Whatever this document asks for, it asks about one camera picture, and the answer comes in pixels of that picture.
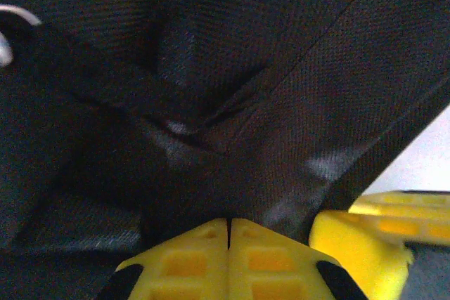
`yellow plastic block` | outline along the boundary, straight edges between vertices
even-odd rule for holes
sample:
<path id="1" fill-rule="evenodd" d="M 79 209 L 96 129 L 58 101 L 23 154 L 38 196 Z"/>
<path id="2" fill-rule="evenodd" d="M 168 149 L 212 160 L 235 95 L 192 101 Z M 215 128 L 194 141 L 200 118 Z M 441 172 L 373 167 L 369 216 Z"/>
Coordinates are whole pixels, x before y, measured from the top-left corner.
<path id="1" fill-rule="evenodd" d="M 227 299 L 228 231 L 216 219 L 121 263 L 144 267 L 129 300 Z"/>
<path id="2" fill-rule="evenodd" d="M 233 300 L 334 299 L 317 261 L 339 263 L 274 231 L 234 219 L 229 250 L 229 298 Z"/>
<path id="3" fill-rule="evenodd" d="M 450 222 L 450 194 L 376 193 L 356 200 L 349 212 Z"/>
<path id="4" fill-rule="evenodd" d="M 450 246 L 450 195 L 378 193 L 360 197 L 349 212 L 386 240 Z"/>
<path id="5" fill-rule="evenodd" d="M 368 225 L 369 217 L 374 216 L 321 212 L 314 220 L 309 244 L 336 258 L 370 300 L 398 299 L 413 255 L 401 242 L 390 243 L 379 237 L 379 231 Z M 389 224 L 384 230 L 411 230 L 405 224 Z"/>

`yellow toy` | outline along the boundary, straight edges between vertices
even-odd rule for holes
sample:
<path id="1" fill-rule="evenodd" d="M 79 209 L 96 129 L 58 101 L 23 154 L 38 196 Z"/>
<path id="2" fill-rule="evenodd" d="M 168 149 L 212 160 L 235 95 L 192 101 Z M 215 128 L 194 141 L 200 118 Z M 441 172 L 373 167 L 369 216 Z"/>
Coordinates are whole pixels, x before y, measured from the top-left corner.
<path id="1" fill-rule="evenodd" d="M 97 297 L 129 300 L 367 299 L 339 263 L 251 221 L 210 221 L 119 265 Z"/>
<path id="2" fill-rule="evenodd" d="M 450 194 L 365 195 L 344 211 L 323 211 L 309 245 L 335 257 L 370 300 L 396 300 L 412 253 L 405 242 L 450 245 Z"/>

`dark gray fabric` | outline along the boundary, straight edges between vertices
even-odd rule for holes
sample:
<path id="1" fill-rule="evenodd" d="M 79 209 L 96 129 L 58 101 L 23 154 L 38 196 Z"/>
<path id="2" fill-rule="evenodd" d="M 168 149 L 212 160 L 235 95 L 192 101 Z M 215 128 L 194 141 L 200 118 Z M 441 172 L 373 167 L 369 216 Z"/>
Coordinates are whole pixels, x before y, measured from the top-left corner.
<path id="1" fill-rule="evenodd" d="M 141 209 L 149 245 L 218 216 L 305 241 L 324 201 L 348 205 L 373 163 L 392 160 L 450 100 L 449 0 L 8 1 L 146 65 L 213 117 L 189 136 L 152 117 L 116 126 L 65 172 L 63 188 Z"/>
<path id="2" fill-rule="evenodd" d="M 0 77 L 0 247 L 20 230 L 51 180 L 98 127 L 92 111 L 21 78 Z"/>
<path id="3" fill-rule="evenodd" d="M 139 253 L 139 213 L 55 191 L 33 213 L 10 250 L 27 252 Z"/>
<path id="4" fill-rule="evenodd" d="M 0 254 L 0 298 L 88 300 L 100 292 L 117 265 L 130 256 L 77 254 Z"/>

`rectangular hole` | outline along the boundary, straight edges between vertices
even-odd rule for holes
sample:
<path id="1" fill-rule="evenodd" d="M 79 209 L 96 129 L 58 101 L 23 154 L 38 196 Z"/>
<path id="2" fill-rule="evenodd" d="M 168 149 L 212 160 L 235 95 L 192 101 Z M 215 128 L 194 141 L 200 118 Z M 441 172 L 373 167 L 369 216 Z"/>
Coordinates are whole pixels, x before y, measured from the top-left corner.
<path id="1" fill-rule="evenodd" d="M 302 300 L 306 299 L 299 281 L 266 280 L 252 285 L 253 300 Z"/>
<path id="2" fill-rule="evenodd" d="M 248 254 L 250 270 L 283 271 L 294 270 L 293 260 L 288 252 L 281 248 L 251 249 Z"/>
<path id="3" fill-rule="evenodd" d="M 200 300 L 200 289 L 180 288 L 180 289 L 155 289 L 149 300 Z"/>
<path id="4" fill-rule="evenodd" d="M 378 228 L 381 231 L 399 235 L 417 235 L 419 233 L 419 227 L 410 221 L 385 219 L 378 223 Z"/>
<path id="5" fill-rule="evenodd" d="M 206 275 L 206 256 L 201 251 L 171 252 L 163 259 L 162 275 L 191 277 Z"/>

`black fabric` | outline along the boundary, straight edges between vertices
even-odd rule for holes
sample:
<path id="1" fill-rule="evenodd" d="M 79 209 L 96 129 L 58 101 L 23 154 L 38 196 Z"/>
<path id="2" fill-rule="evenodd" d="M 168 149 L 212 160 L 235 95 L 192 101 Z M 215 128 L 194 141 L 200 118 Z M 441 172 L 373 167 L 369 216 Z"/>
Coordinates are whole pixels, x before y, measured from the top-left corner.
<path id="1" fill-rule="evenodd" d="M 100 119 L 64 93 L 15 72 L 0 75 L 0 247 L 5 247 Z"/>
<path id="2" fill-rule="evenodd" d="M 55 191 L 43 201 L 10 250 L 15 253 L 139 253 L 139 213 Z"/>
<path id="3" fill-rule="evenodd" d="M 71 93 L 83 103 L 201 124 L 197 97 L 169 81 L 155 79 L 149 70 L 108 57 L 52 26 L 34 27 L 26 41 L 23 34 L 5 35 L 13 42 L 14 53 L 15 45 L 22 45 L 23 51 L 2 74 L 19 72 L 30 81 Z"/>
<path id="4" fill-rule="evenodd" d="M 95 298 L 124 254 L 0 254 L 0 298 L 13 300 Z"/>
<path id="5" fill-rule="evenodd" d="M 227 130 L 229 163 L 211 171 L 214 183 L 192 196 L 179 219 L 200 222 L 221 207 L 306 242 L 334 181 L 413 107 L 415 118 L 406 120 L 414 123 L 400 124 L 391 151 L 377 147 L 362 173 L 392 161 L 422 118 L 450 102 L 448 8 L 449 0 L 355 0 L 245 123 Z M 440 88 L 439 105 L 420 104 Z M 346 182 L 332 191 L 329 208 L 367 186 Z"/>

